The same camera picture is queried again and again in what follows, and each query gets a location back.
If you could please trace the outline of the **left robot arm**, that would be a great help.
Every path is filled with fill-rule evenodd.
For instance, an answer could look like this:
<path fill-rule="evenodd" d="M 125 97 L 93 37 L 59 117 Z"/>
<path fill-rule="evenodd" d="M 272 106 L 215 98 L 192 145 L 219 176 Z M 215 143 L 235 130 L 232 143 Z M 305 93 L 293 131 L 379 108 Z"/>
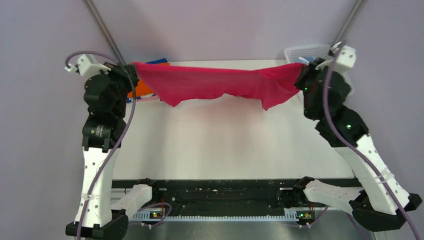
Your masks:
<path fill-rule="evenodd" d="M 117 203 L 111 203 L 113 172 L 130 123 L 125 121 L 127 95 L 139 80 L 134 65 L 93 63 L 80 59 L 65 69 L 85 79 L 88 117 L 82 128 L 84 160 L 79 207 L 65 234 L 76 240 L 121 240 L 131 217 L 143 206 L 160 202 L 159 191 L 137 184 Z"/>

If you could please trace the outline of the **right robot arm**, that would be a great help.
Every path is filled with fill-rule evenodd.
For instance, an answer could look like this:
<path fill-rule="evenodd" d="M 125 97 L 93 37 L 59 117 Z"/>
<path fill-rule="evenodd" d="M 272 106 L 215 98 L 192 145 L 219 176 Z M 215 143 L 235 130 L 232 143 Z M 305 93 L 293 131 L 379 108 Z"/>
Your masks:
<path fill-rule="evenodd" d="M 324 204 L 347 213 L 365 229 L 400 229 L 406 212 L 416 210 L 422 198 L 407 192 L 378 154 L 369 128 L 344 102 L 351 91 L 342 74 L 317 58 L 301 64 L 294 85 L 303 93 L 303 114 L 316 121 L 315 129 L 346 161 L 360 189 L 339 187 L 305 176 L 293 186 L 296 205 Z"/>

